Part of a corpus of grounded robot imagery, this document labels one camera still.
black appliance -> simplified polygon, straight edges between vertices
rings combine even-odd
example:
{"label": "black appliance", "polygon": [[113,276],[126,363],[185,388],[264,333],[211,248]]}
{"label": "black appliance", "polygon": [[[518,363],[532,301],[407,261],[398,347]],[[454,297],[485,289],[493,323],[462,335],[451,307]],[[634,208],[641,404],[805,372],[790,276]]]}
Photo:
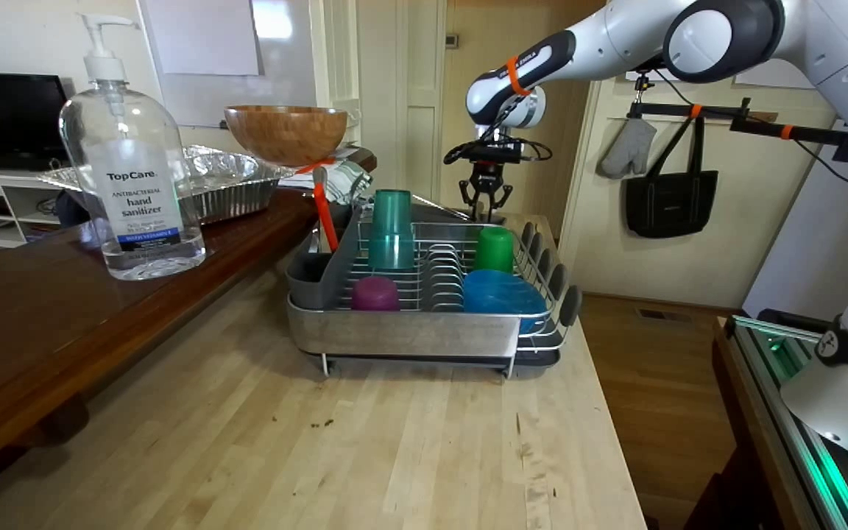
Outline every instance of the black appliance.
{"label": "black appliance", "polygon": [[60,108],[67,90],[60,76],[0,74],[0,169],[48,171],[64,169]]}

white door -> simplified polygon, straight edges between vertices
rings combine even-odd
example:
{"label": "white door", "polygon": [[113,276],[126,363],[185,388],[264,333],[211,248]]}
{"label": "white door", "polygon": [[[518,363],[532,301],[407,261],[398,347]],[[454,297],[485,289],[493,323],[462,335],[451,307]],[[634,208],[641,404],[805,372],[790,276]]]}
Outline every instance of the white door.
{"label": "white door", "polygon": [[434,196],[443,169],[444,0],[313,0],[317,102],[351,113],[378,189]]}

black bag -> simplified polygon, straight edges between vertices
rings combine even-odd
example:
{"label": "black bag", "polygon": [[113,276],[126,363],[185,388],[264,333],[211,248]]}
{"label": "black bag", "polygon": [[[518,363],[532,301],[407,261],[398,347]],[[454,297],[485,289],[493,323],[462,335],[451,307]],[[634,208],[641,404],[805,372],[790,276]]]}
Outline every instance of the black bag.
{"label": "black bag", "polygon": [[[666,157],[694,124],[686,173],[661,173]],[[644,239],[671,239],[702,232],[709,222],[719,171],[702,171],[703,117],[690,117],[662,148],[641,179],[624,179],[628,226]]]}

pink cup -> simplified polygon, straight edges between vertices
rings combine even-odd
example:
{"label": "pink cup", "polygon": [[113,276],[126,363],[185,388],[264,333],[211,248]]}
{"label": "pink cup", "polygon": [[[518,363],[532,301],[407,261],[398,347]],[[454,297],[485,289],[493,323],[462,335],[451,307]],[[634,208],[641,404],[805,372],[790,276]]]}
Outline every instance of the pink cup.
{"label": "pink cup", "polygon": [[400,308],[400,297],[398,297],[398,286],[388,276],[362,276],[354,286],[354,308],[359,311],[398,311]]}

drying rack tray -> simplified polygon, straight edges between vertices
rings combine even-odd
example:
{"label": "drying rack tray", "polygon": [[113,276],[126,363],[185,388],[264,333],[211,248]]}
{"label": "drying rack tray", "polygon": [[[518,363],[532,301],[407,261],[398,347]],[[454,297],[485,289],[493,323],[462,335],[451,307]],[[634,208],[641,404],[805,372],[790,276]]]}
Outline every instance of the drying rack tray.
{"label": "drying rack tray", "polygon": [[[373,270],[369,264],[369,211],[356,208],[338,249],[322,280],[303,280],[309,241],[288,269],[288,323],[301,350],[322,360],[426,360],[456,364],[496,364],[512,375],[516,364],[553,364],[562,329],[577,316],[577,289],[565,295],[565,269],[550,269],[540,232],[525,226],[516,239],[516,273],[537,286],[546,311],[462,311],[462,276],[474,264],[479,230],[468,222],[412,222],[416,264]],[[388,276],[398,286],[398,311],[351,308],[351,292],[362,276]]]}

